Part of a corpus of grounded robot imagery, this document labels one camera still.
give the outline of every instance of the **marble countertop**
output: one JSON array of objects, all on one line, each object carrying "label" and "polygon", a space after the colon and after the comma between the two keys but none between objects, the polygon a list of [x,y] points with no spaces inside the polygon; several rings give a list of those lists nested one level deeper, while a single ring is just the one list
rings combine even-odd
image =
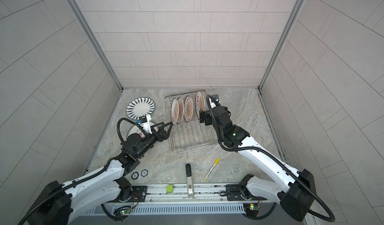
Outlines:
[{"label": "marble countertop", "polygon": [[[195,91],[196,89],[125,89],[118,101],[112,118],[107,125],[106,132],[94,155],[89,171],[105,165],[110,157],[121,152],[120,140],[116,132],[117,121],[127,117],[125,109],[129,102],[138,97],[149,97],[155,103],[155,110],[151,115],[156,123],[166,122],[164,98],[172,94]],[[218,94],[222,106],[228,107],[232,113],[233,124],[242,127],[253,136],[256,141],[276,157],[279,152],[273,139],[270,127],[265,117],[263,107],[254,88],[205,88],[208,94]],[[132,125],[128,122],[121,123],[121,134],[124,137]],[[204,177],[220,158],[208,179]],[[169,141],[156,142],[145,156],[140,159],[140,164],[134,172],[148,170],[146,177],[139,176],[132,180],[131,174],[126,178],[132,184],[175,184],[185,183],[185,164],[190,163],[192,176],[195,183],[239,182],[248,173],[261,179],[271,180],[260,168],[250,160],[236,152],[224,151],[218,144],[207,147],[174,153],[169,146]]]}]

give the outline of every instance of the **green sponge cube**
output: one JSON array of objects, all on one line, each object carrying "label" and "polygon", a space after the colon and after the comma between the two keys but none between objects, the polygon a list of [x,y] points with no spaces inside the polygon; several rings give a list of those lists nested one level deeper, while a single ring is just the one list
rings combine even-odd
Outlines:
[{"label": "green sponge cube", "polygon": [[167,193],[173,192],[173,185],[167,185]]}]

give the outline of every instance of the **beige wall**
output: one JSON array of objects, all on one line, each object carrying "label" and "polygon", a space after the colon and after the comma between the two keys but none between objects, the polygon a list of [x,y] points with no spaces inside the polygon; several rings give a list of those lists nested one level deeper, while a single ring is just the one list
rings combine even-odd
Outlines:
[{"label": "beige wall", "polygon": [[383,0],[306,0],[262,90],[290,164],[343,224],[384,222],[383,15]]},{"label": "beige wall", "polygon": [[296,0],[76,0],[124,87],[255,87]]},{"label": "beige wall", "polygon": [[83,175],[118,95],[65,0],[0,0],[0,224]]}]

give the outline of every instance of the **dish rack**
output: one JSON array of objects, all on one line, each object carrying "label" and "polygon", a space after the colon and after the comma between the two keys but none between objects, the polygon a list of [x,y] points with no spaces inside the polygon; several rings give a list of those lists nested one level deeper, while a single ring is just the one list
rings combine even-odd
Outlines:
[{"label": "dish rack", "polygon": [[[204,105],[205,109],[207,110],[207,101],[205,100],[205,97],[207,96],[207,91],[200,91],[203,93]],[[191,121],[185,122],[185,119],[183,117],[181,123],[173,125],[171,129],[169,135],[169,147],[174,153],[190,151],[217,143],[217,136],[213,126],[206,126],[204,123],[200,123],[199,117],[197,116],[195,107],[195,99],[197,92],[198,91],[169,95],[164,98],[166,106],[167,123],[171,121],[170,112],[173,98],[177,99],[178,97],[181,97],[184,102],[187,96],[191,96],[194,106]]]}]

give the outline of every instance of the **black poker chip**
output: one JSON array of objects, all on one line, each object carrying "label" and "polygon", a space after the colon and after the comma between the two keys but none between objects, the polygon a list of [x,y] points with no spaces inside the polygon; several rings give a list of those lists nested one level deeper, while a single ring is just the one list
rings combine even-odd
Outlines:
[{"label": "black poker chip", "polygon": [[134,173],[132,173],[131,178],[132,178],[133,180],[138,179],[138,178],[139,178],[139,173],[138,173],[138,172],[134,172]]},{"label": "black poker chip", "polygon": [[145,177],[146,175],[148,175],[148,170],[147,169],[142,170],[141,171],[141,176]]}]

